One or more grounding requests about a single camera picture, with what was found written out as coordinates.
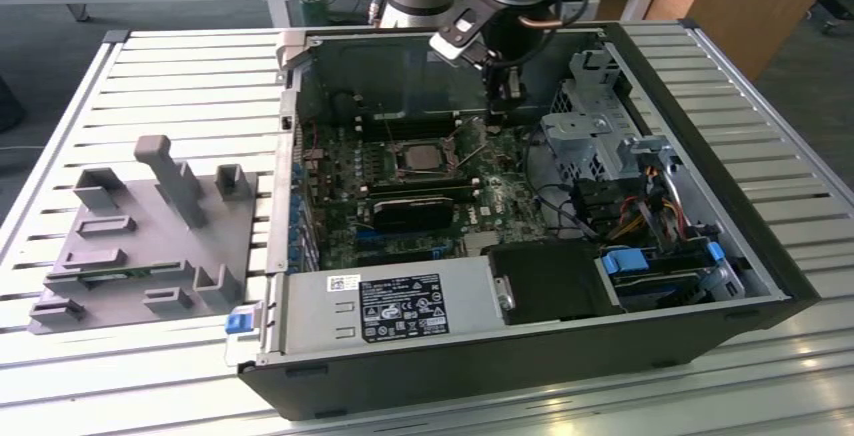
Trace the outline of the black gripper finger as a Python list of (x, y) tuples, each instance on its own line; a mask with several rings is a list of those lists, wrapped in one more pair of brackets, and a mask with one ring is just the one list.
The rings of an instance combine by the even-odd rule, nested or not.
[(521, 82), (521, 68), (511, 66), (484, 69), (485, 124), (501, 125), (507, 114), (527, 98), (525, 85)]

